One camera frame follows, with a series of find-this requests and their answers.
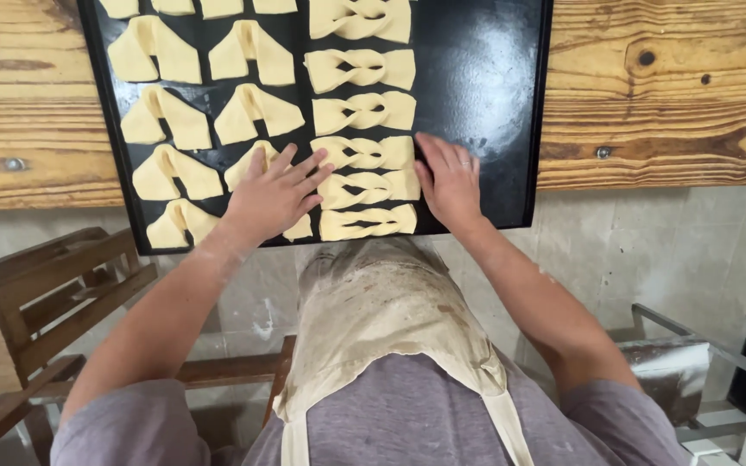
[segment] gray t-shirt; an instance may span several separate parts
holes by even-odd
[[[595,381],[561,409],[516,366],[508,389],[535,466],[679,466],[663,411],[638,390]],[[284,423],[273,415],[243,465],[281,463]],[[312,466],[511,464],[479,395],[424,355],[391,354],[307,412]],[[54,440],[53,466],[232,466],[210,454],[181,384],[146,381],[88,403]]]

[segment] black baking tray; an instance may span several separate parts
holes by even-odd
[[[251,0],[243,1],[244,12],[214,20],[203,20],[199,0],[194,0],[193,16],[159,15],[184,41],[196,48],[201,60],[203,85],[188,85],[167,80],[159,83],[177,91],[184,101],[207,115],[213,149],[182,151],[220,173],[235,164],[252,147],[254,140],[221,145],[214,132],[214,119],[232,97],[234,88],[245,82],[258,84],[262,90],[298,105],[305,125],[293,132],[268,138],[263,121],[255,122],[259,139],[267,139],[275,149],[287,143],[298,145],[293,164],[310,153],[315,139],[313,98],[347,99],[366,92],[397,90],[386,85],[359,87],[352,84],[316,96],[303,65],[304,53],[311,50],[370,48],[380,52],[411,48],[416,59],[416,80],[409,92],[416,100],[413,131],[382,127],[367,130],[352,128],[337,132],[347,138],[364,137],[379,140],[387,136],[431,132],[460,143],[480,157],[482,172],[482,212],[498,228],[530,227],[534,212],[534,189],[540,151],[541,118],[545,89],[551,25],[551,0],[418,0],[411,1],[411,38],[408,45],[370,37],[348,41],[330,35],[309,39],[308,0],[297,0],[298,12],[282,15],[258,15]],[[140,255],[176,254],[189,248],[152,249],[146,227],[165,211],[168,201],[143,201],[133,190],[133,170],[151,154],[157,144],[126,144],[120,121],[140,90],[150,83],[126,83],[112,71],[106,49],[128,25],[128,20],[108,17],[98,0],[78,0],[85,41],[88,46],[99,98],[103,106],[109,139],[117,163],[125,205]],[[140,0],[141,14],[157,14],[150,0]],[[250,73],[244,78],[213,81],[210,77],[208,52],[223,39],[240,19],[256,19],[270,36],[294,56],[296,84],[283,87],[259,83],[257,67],[249,62]],[[166,131],[167,140],[171,134]],[[338,173],[356,171],[344,167]],[[177,182],[181,193],[185,190]],[[218,217],[226,210],[230,194],[191,201]],[[359,205],[347,210],[370,207],[392,208],[404,202],[381,202]],[[418,216],[415,234],[432,235],[447,230],[430,214],[424,199],[414,202]],[[311,212],[313,236],[295,244],[320,242],[318,207]],[[293,244],[278,236],[263,246]]]

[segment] apron strap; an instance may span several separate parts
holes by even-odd
[[[503,441],[503,445],[512,461],[514,461],[514,465],[534,466],[528,445],[525,444],[517,408],[514,407],[514,401],[508,390],[503,391],[502,395],[496,397],[482,397],[482,400],[485,402],[488,415],[491,416],[494,428],[500,435],[500,440]]]
[[[310,444],[307,438],[307,416],[284,424],[281,435],[281,466],[310,466]]]

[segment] apron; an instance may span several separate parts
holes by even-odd
[[[425,249],[404,238],[322,246],[301,274],[293,362],[273,403],[284,421],[282,466],[309,466],[307,411],[391,353],[425,354],[478,393],[514,465],[533,466],[505,367]]]

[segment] sleeve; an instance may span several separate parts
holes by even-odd
[[[675,429],[656,402],[615,381],[592,381],[565,393],[566,417],[606,444],[627,466],[686,464]]]
[[[51,466],[208,466],[176,380],[145,381],[91,401],[62,426]]]

